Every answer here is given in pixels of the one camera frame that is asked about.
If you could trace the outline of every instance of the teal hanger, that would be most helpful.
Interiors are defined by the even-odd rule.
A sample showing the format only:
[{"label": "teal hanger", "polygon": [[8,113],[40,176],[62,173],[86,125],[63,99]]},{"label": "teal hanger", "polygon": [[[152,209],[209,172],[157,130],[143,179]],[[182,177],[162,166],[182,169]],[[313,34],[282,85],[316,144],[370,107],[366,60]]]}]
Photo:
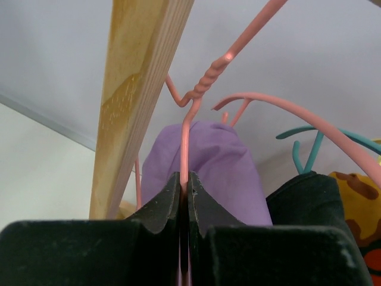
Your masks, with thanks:
[{"label": "teal hanger", "polygon": [[[316,128],[314,126],[311,126],[311,125],[293,128],[293,129],[290,129],[286,132],[279,134],[278,136],[276,136],[276,139],[285,139],[285,138],[288,138],[294,134],[298,134],[298,133],[309,131],[309,130],[316,130]],[[370,140],[366,137],[363,137],[359,134],[352,133],[350,131],[347,131],[347,130],[344,130],[341,128],[339,128],[339,130],[342,133],[344,133],[352,141],[368,148],[369,150],[372,150],[373,152],[377,153],[378,155],[381,155],[381,145],[379,145],[379,144],[373,142],[372,140]],[[314,145],[312,146],[310,155],[308,156],[307,163],[305,164],[305,167],[302,166],[302,163],[300,162],[300,159],[299,159],[300,142],[295,141],[293,143],[292,160],[293,160],[293,163],[295,164],[296,170],[298,171],[299,174],[304,174],[304,173],[308,173],[311,171],[312,166],[315,162],[317,153],[318,153],[319,148],[321,146],[321,142],[322,142],[323,138],[324,138],[324,134],[322,134],[320,131],[318,131],[317,135],[315,137]]]}]

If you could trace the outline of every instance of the orange patterned fabric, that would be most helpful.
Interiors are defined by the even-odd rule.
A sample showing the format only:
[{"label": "orange patterned fabric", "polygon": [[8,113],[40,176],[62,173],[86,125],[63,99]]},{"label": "orange patterned fabric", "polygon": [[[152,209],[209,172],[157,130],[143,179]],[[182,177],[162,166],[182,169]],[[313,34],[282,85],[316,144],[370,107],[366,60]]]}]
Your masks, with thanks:
[{"label": "orange patterned fabric", "polygon": [[367,176],[333,172],[345,221],[360,248],[375,286],[381,286],[381,190]]}]

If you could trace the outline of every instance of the white wall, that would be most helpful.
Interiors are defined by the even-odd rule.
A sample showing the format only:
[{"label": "white wall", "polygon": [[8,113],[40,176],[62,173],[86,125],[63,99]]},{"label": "white wall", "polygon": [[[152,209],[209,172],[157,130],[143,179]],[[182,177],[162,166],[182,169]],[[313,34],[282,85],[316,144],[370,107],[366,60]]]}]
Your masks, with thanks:
[{"label": "white wall", "polygon": [[[170,68],[181,93],[196,84],[265,3],[195,1]],[[92,148],[110,12],[110,0],[0,1],[3,102],[28,107],[45,124]],[[290,0],[205,95],[198,118],[220,120],[220,113],[210,111],[220,98],[258,91],[291,100],[352,132],[381,136],[380,27],[381,9],[366,0]],[[235,102],[228,111],[233,114],[238,106]],[[142,160],[159,131],[180,123],[186,109],[178,108],[163,88],[140,151]],[[279,156],[291,162],[296,139],[274,137],[303,124],[292,114],[258,102],[251,104],[236,129],[258,164],[274,166]],[[314,136],[310,132],[297,138],[310,142]],[[340,150],[324,143],[315,169],[356,169]],[[326,165],[332,160],[334,164]]]}]

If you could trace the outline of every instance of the purple garment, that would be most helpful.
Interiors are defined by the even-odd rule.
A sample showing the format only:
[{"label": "purple garment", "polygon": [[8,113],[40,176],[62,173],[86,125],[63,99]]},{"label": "purple garment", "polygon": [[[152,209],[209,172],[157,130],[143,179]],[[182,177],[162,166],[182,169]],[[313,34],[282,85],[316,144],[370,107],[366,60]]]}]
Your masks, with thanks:
[{"label": "purple garment", "polygon": [[[157,195],[180,171],[181,124],[165,127],[142,168],[142,204]],[[272,225],[260,177],[250,150],[228,125],[193,122],[189,132],[189,170],[206,192],[247,225]]]}]

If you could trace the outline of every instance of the wooden plank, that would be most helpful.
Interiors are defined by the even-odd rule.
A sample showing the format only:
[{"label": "wooden plank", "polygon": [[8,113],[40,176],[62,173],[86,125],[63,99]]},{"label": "wooden plank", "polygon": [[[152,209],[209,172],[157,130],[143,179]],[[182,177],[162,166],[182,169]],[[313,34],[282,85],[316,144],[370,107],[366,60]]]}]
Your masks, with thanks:
[{"label": "wooden plank", "polygon": [[113,0],[90,219],[113,219],[193,0]]}]

